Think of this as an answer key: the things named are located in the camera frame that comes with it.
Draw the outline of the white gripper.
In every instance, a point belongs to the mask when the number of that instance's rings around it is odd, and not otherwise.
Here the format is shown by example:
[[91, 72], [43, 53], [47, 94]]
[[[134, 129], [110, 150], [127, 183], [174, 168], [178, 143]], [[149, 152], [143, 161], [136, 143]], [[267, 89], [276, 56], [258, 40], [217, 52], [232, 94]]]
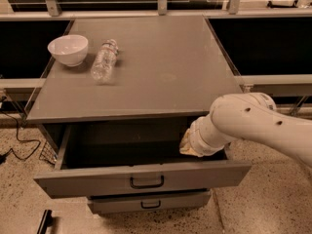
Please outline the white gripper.
[[210, 116], [199, 117], [187, 130], [179, 144], [179, 152], [191, 156], [212, 156], [229, 142], [229, 136], [220, 132]]

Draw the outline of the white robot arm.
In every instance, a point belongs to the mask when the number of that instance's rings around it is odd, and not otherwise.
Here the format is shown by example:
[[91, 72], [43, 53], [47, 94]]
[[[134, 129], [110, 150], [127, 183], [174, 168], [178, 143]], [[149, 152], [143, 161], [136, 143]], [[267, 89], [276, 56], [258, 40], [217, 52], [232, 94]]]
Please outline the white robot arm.
[[264, 93], [217, 98], [209, 114], [187, 129], [179, 152], [212, 156], [235, 139], [269, 146], [312, 167], [312, 121], [277, 112], [274, 100]]

